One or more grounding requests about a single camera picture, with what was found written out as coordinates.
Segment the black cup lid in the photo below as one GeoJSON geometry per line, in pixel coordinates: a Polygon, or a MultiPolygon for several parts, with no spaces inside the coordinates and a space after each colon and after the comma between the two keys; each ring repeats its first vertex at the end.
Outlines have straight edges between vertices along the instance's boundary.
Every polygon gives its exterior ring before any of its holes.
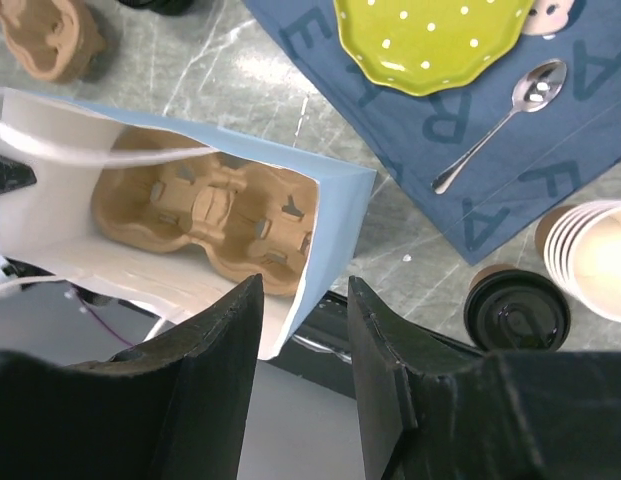
{"type": "Polygon", "coordinates": [[[483,351],[557,351],[571,328],[562,291],[546,277],[518,268],[491,275],[469,291],[463,319],[483,351]]]}

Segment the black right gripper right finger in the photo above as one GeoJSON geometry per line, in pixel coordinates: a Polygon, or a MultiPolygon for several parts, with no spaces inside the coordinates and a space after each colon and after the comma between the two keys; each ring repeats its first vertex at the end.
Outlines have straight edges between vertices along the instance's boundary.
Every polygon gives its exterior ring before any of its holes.
{"type": "Polygon", "coordinates": [[[621,352],[482,354],[361,278],[348,330],[369,479],[621,479],[621,352]]]}

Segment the blue white paper bag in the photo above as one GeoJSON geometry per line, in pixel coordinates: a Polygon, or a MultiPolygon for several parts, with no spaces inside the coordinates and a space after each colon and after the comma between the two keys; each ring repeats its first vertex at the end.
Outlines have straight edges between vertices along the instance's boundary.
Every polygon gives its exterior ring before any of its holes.
{"type": "Polygon", "coordinates": [[[0,87],[0,253],[174,324],[260,275],[276,357],[350,263],[374,170],[227,129],[0,87]]]}

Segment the brown paper cup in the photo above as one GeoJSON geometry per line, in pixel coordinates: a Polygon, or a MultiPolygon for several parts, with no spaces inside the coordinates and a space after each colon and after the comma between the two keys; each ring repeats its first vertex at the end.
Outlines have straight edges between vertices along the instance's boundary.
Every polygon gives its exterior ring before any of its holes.
{"type": "Polygon", "coordinates": [[[516,270],[516,267],[511,264],[501,263],[501,264],[489,265],[481,269],[472,278],[470,285],[469,285],[469,291],[472,292],[478,285],[480,285],[489,276],[494,275],[496,273],[509,271],[509,270],[516,270]]]}

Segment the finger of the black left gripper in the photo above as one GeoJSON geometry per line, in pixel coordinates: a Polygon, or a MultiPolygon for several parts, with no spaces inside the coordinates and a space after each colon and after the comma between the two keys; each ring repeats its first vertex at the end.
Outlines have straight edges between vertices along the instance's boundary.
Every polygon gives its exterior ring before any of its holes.
{"type": "Polygon", "coordinates": [[[32,186],[36,182],[31,167],[0,154],[0,195],[32,186]]]}

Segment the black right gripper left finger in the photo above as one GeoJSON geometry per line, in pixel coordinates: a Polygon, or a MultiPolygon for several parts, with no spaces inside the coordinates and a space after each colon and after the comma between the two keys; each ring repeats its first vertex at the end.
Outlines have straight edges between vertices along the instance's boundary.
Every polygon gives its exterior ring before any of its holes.
{"type": "Polygon", "coordinates": [[[111,359],[0,350],[0,479],[233,479],[262,332],[262,279],[111,359]]]}

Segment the stack of brown paper cups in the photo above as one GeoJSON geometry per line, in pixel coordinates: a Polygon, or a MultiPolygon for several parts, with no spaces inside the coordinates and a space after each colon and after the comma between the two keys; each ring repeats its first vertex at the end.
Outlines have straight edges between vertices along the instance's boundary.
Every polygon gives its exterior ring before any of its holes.
{"type": "Polygon", "coordinates": [[[555,208],[539,221],[536,249],[565,293],[621,323],[621,200],[555,208]]]}

